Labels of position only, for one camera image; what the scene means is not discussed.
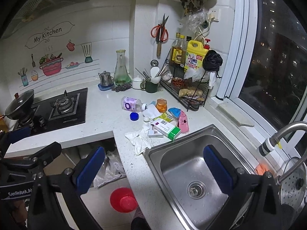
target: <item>countertop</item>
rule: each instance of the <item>countertop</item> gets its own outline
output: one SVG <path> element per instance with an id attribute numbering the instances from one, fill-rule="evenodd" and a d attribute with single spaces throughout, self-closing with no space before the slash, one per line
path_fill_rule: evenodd
<path id="1" fill-rule="evenodd" d="M 67 91 L 80 88 L 82 87 L 69 87 Z M 186 109 L 165 89 L 155 94 L 134 89 L 116 93 L 111 90 L 100 91 L 97 85 L 90 85 L 88 86 L 85 123 L 25 138 L 12 144 L 5 157 L 31 155 L 54 141 L 59 142 L 62 148 L 68 148 L 114 137 L 130 186 L 151 229 L 184 229 L 163 196 L 144 156 L 135 155 L 134 147 L 124 136 L 127 132 L 142 128 L 143 115 L 139 113 L 139 120 L 131 121 L 130 112 L 121 108 L 123 96 L 138 98 L 147 104 L 164 98 L 167 100 L 168 108 L 177 107 L 186 112 Z M 205 108 L 201 107 L 197 112 L 189 110 L 186 114 L 190 132 L 214 124 L 254 168 L 258 165 L 257 160 L 242 143 Z M 170 141 L 166 137 L 151 138 L 151 140 L 154 146 Z"/>

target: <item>black wire rack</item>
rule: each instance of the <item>black wire rack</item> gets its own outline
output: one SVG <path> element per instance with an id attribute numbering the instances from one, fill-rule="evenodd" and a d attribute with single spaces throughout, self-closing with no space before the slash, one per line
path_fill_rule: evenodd
<path id="1" fill-rule="evenodd" d="M 170 60 L 170 53 L 171 53 L 171 50 L 168 52 L 168 56 L 164 61 L 164 65 L 168 65 L 171 73 L 173 74 L 173 79 L 176 78 L 176 77 L 180 78 L 180 79 L 184 79 L 184 75 L 185 75 L 184 67 L 181 67 L 180 65 L 172 62 Z M 207 100 L 208 93 L 209 93 L 209 82 L 208 81 L 202 82 L 204 76 L 205 76 L 205 74 L 203 75 L 203 77 L 200 80 L 197 80 L 197 81 L 194 81 L 194 82 L 192 81 L 192 78 L 185 79 L 184 80 L 185 86 L 181 87 L 181 88 L 176 87 L 173 84 L 173 82 L 168 83 L 168 82 L 165 82 L 162 79 L 160 81 L 160 84 L 166 90 L 168 90 L 174 96 L 174 98 L 176 98 L 187 109 L 187 111 L 190 110 L 190 109 L 197 111 L 200 106 L 205 106 L 205 102 Z M 183 88 L 188 88 L 188 87 L 196 87 L 193 96 L 191 98 L 179 97 L 179 91 Z M 202 99 L 199 99 L 199 100 L 193 99 L 195 97 L 197 90 L 202 90 L 202 95 L 200 96 Z"/>

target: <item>blue bottle cap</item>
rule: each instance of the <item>blue bottle cap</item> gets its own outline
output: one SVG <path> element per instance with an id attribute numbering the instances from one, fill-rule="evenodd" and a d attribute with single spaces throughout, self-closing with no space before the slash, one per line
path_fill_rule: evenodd
<path id="1" fill-rule="evenodd" d="M 130 113 L 130 119 L 132 121 L 136 121 L 139 119 L 139 114 L 138 113 Z"/>

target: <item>black bag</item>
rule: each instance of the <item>black bag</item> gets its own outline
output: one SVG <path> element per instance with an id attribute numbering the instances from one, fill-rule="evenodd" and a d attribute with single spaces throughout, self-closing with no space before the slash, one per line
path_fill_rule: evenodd
<path id="1" fill-rule="evenodd" d="M 203 68 L 205 71 L 208 72 L 218 72 L 222 64 L 222 57 L 214 50 L 209 50 L 205 58 L 203 59 Z"/>

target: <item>floor tile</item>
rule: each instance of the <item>floor tile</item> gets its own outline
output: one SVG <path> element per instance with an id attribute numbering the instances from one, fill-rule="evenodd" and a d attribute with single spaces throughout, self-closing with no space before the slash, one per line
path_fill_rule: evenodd
<path id="1" fill-rule="evenodd" d="M 103 230 L 130 230 L 130 229 L 131 229 L 131 224 L 129 223 L 120 226 L 104 228 Z"/>
<path id="2" fill-rule="evenodd" d="M 117 183 L 118 183 L 118 186 L 119 186 L 120 188 L 121 188 L 121 187 L 124 187 L 124 188 L 130 188 L 130 189 L 131 189 L 127 177 L 117 180 Z"/>
<path id="3" fill-rule="evenodd" d="M 117 188 L 119 184 L 114 181 L 81 196 L 84 204 L 102 228 L 128 224 L 132 221 L 130 214 L 117 212 L 110 204 L 110 195 Z"/>

